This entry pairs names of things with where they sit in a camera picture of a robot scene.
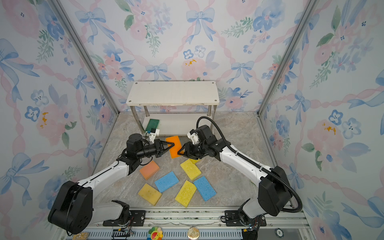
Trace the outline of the green scrub sponge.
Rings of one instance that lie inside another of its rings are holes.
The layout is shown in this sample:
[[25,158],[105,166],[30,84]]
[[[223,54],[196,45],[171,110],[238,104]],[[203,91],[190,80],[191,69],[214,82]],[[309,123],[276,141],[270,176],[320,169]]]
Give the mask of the green scrub sponge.
[[149,122],[146,127],[146,132],[150,133],[152,129],[157,129],[159,126],[160,120],[158,119],[149,119]]

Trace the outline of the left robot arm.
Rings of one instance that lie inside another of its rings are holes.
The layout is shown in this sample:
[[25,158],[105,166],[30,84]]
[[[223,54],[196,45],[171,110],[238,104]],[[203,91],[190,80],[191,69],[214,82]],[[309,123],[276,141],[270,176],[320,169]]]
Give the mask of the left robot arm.
[[95,204],[95,198],[107,187],[132,174],[143,158],[161,157],[175,144],[154,139],[149,142],[141,134],[132,134],[120,156],[104,170],[78,182],[65,182],[48,215],[48,222],[69,234],[79,234],[90,224],[112,221],[126,226],[132,220],[130,206],[113,200]]

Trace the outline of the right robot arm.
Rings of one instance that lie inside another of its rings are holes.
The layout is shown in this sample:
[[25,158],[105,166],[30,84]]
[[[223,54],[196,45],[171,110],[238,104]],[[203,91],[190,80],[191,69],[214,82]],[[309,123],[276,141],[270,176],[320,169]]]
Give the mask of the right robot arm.
[[242,225],[255,224],[266,214],[276,217],[293,197],[287,185],[282,183],[287,180],[284,171],[249,158],[227,141],[222,131],[218,132],[220,139],[207,125],[191,130],[187,134],[190,140],[179,148],[178,154],[193,160],[206,156],[216,158],[241,172],[257,186],[258,196],[245,201],[238,209]]

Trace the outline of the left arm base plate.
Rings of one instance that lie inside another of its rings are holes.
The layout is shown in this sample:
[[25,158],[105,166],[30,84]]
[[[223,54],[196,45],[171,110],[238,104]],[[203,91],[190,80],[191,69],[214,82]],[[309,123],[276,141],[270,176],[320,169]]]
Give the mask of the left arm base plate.
[[122,213],[117,220],[103,222],[104,227],[143,227],[146,218],[145,210],[129,210]]

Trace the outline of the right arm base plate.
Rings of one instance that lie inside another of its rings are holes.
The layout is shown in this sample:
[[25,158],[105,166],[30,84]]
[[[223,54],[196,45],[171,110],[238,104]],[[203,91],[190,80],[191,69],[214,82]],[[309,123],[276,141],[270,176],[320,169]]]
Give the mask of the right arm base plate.
[[226,224],[227,227],[266,227],[266,219],[264,215],[256,216],[251,219],[240,211],[226,210],[224,215],[220,217],[222,223]]

